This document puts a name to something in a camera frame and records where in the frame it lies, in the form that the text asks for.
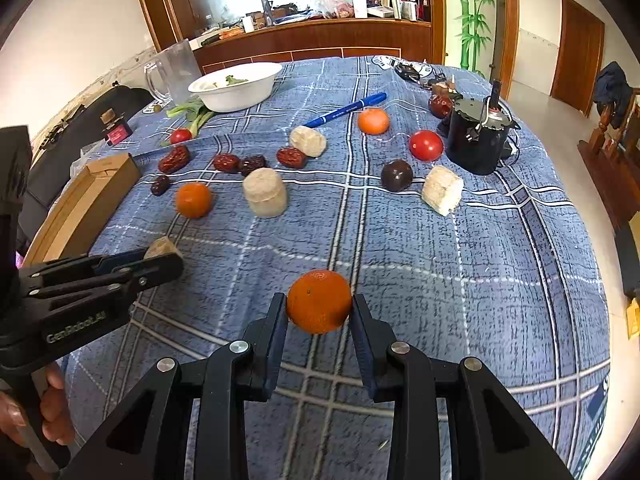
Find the person's left hand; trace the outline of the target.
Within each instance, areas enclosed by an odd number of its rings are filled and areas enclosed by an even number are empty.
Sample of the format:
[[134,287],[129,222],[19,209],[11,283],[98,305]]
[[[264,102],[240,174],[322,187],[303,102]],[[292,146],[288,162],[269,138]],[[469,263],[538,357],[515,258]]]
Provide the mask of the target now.
[[[46,378],[48,388],[40,402],[42,433],[49,441],[69,445],[74,442],[75,429],[68,408],[64,378],[58,364],[51,363],[46,366]],[[1,393],[0,404],[1,431],[14,443],[26,448],[24,439],[18,433],[20,428],[26,426],[24,410],[5,392]]]

